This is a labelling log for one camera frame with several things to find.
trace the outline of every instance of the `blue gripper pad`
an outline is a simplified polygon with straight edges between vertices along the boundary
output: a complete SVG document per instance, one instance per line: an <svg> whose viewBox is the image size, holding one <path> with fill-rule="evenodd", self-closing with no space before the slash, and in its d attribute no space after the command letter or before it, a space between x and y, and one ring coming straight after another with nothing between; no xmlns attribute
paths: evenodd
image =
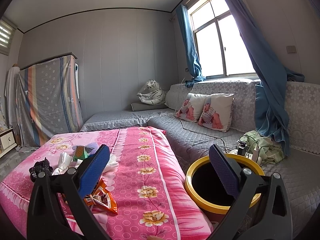
<svg viewBox="0 0 320 240"><path fill-rule="evenodd" d="M93 160L80 177L78 193L81 198L84 198L86 195L92 193L94 186L96 185L101 173L103 172L103 169L110 159L109 147L106 145L101 145L97 152L93 155L90 155L87 159L91 158Z"/></svg>
<svg viewBox="0 0 320 240"><path fill-rule="evenodd" d="M225 157L218 145L209 148L209 159L228 195L238 197L241 167L232 158Z"/></svg>

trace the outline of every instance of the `bucket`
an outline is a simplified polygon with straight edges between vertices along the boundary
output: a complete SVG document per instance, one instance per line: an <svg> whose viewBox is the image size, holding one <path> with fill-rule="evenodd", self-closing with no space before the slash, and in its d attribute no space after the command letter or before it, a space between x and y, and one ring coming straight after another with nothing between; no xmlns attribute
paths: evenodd
<svg viewBox="0 0 320 240"><path fill-rule="evenodd" d="M263 170L254 161L241 155L225 154L235 159L242 168L248 167L255 174L264 176ZM210 163L209 156L195 161L188 169L185 188L191 199L207 215L214 228L228 212L234 198L227 194L217 173ZM260 199L261 194L253 196L250 207Z"/></svg>

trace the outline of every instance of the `metal screw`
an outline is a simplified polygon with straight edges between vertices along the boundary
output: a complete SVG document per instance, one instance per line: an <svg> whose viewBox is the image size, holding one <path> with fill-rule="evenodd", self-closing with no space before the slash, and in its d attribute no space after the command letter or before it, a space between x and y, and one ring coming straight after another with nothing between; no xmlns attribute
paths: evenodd
<svg viewBox="0 0 320 240"><path fill-rule="evenodd" d="M70 168L70 169L67 170L67 173L70 174L70 175L72 175L72 174L75 174L76 171L77 171L76 168L73 168L73 167L72 167L72 168Z"/></svg>
<svg viewBox="0 0 320 240"><path fill-rule="evenodd" d="M275 173L273 174L273 176L274 176L276 179L279 179L279 178L281 177L280 174L277 173L277 172L275 172Z"/></svg>
<svg viewBox="0 0 320 240"><path fill-rule="evenodd" d="M43 178L44 176L45 176L45 172L44 171L39 172L39 174L38 174L39 178Z"/></svg>
<svg viewBox="0 0 320 240"><path fill-rule="evenodd" d="M250 175L252 171L249 168L244 168L243 169L244 174Z"/></svg>

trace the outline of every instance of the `yellow flower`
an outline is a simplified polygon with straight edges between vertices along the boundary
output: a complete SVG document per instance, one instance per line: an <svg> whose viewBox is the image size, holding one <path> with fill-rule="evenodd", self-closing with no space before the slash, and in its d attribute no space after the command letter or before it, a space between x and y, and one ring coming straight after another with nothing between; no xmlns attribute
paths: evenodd
<svg viewBox="0 0 320 240"><path fill-rule="evenodd" d="M141 154L139 156L137 156L137 161L140 162L147 162L150 161L151 157L150 155L145 155L145 154Z"/></svg>
<svg viewBox="0 0 320 240"><path fill-rule="evenodd" d="M151 147L150 145L144 144L144 145L139 146L138 148L139 149L149 149L150 147Z"/></svg>
<svg viewBox="0 0 320 240"><path fill-rule="evenodd" d="M59 145L56 147L57 150L65 150L65 149L68 149L68 146L67 145Z"/></svg>
<svg viewBox="0 0 320 240"><path fill-rule="evenodd" d="M60 141L62 141L62 138L56 138L56 139L53 139L51 143L58 143Z"/></svg>
<svg viewBox="0 0 320 240"><path fill-rule="evenodd" d="M146 227L151 227L153 225L155 226L161 226L163 223L168 222L169 216L164 214L163 212L159 210L153 210L153 211L146 211L143 213L143 218L140 219L139 223L143 224L145 223Z"/></svg>
<svg viewBox="0 0 320 240"><path fill-rule="evenodd" d="M156 187L151 186L142 186L137 189L140 198L149 198L149 197L157 197L157 193L159 192Z"/></svg>
<svg viewBox="0 0 320 240"><path fill-rule="evenodd" d="M154 167L147 167L147 168L141 168L138 173L145 175L145 174L152 174L156 172L157 170Z"/></svg>
<svg viewBox="0 0 320 240"><path fill-rule="evenodd" d="M139 142L147 142L148 139L147 138L139 138Z"/></svg>

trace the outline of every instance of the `yellow trash can rim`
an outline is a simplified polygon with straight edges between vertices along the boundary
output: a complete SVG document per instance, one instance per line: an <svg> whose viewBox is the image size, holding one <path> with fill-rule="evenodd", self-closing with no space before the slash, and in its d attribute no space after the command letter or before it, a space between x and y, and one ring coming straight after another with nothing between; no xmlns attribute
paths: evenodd
<svg viewBox="0 0 320 240"><path fill-rule="evenodd" d="M254 171L255 174L259 174L261 176L264 176L263 170L254 161L252 161L246 157L243 157L241 155L236 155L236 154L225 154L225 156L235 159L238 163L244 164L245 166L250 168L252 171ZM198 193L194 190L194 188L192 186L193 174L196 172L196 170L200 166L202 166L208 162L210 162L209 156L205 156L205 157L202 157L199 160L195 161L189 167L187 174L186 174L185 188L186 188L188 195L197 204L198 207L200 207L204 210L207 210L211 213L225 215L228 212L230 206L219 206L219 205L216 205L216 204L213 204L213 203L210 203L210 202L204 200L202 197L200 197L198 195ZM258 200L260 199L260 196L261 196L260 193L253 196L250 207L252 207L253 205L255 205L258 202Z"/></svg>

